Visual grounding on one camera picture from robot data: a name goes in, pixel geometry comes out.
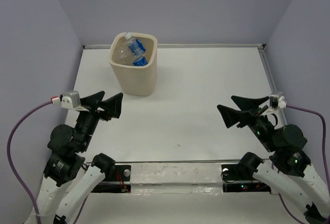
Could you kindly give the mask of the clear bottle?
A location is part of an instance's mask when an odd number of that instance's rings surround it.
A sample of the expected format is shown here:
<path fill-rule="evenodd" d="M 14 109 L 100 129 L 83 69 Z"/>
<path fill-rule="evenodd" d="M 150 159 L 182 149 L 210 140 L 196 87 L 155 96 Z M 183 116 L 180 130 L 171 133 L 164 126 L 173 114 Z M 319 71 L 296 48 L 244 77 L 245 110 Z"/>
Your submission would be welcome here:
<path fill-rule="evenodd" d="M 130 64 L 130 54 L 126 44 L 122 44 L 116 49 L 115 58 L 117 60 L 117 63 L 119 64 L 123 64 L 123 65 Z"/>

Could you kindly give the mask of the blue label bottle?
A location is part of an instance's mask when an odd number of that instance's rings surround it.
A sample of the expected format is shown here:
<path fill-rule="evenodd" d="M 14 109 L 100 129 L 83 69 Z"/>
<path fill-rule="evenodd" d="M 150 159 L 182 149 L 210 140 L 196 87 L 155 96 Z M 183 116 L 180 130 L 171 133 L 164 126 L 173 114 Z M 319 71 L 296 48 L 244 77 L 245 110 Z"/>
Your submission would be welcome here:
<path fill-rule="evenodd" d="M 134 66 L 146 66 L 148 61 L 145 56 L 138 56 L 133 60 Z"/>
<path fill-rule="evenodd" d="M 126 39 L 127 47 L 136 57 L 140 57 L 145 54 L 146 49 L 139 39 L 133 37 L 129 32 L 124 35 L 124 38 Z"/>

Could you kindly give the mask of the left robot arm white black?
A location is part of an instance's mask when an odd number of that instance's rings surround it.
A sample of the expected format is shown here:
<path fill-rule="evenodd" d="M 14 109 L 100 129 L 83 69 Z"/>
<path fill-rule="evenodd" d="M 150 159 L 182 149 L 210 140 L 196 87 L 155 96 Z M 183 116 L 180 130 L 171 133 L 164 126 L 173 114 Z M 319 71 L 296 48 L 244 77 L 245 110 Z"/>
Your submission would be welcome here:
<path fill-rule="evenodd" d="M 113 177 L 116 162 L 111 157 L 97 154 L 85 175 L 67 192 L 85 158 L 80 156 L 87 151 L 100 120 L 119 118 L 122 110 L 123 93 L 104 99 L 100 91 L 81 98 L 77 91 L 62 93 L 51 98 L 55 105 L 79 113 L 75 126 L 56 126 L 47 144 L 51 150 L 43 171 L 43 179 L 36 203 L 26 223 L 69 223 L 75 210 L 103 180 Z"/>

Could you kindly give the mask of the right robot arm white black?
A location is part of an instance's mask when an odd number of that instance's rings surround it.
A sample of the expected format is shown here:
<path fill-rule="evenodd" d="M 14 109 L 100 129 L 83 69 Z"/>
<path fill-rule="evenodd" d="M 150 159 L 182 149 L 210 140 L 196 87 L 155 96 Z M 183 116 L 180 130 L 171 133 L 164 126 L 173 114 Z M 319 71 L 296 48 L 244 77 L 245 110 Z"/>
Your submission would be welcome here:
<path fill-rule="evenodd" d="M 222 167 L 221 178 L 227 185 L 237 181 L 259 181 L 280 198 L 286 198 L 303 213 L 308 223 L 329 223 L 329 181 L 323 181 L 304 152 L 307 139 L 294 124 L 280 128 L 269 121 L 279 109 L 288 107 L 281 92 L 263 98 L 232 96 L 238 110 L 218 105 L 225 126 L 248 127 L 267 152 L 271 166 L 252 152 L 237 164 Z"/>

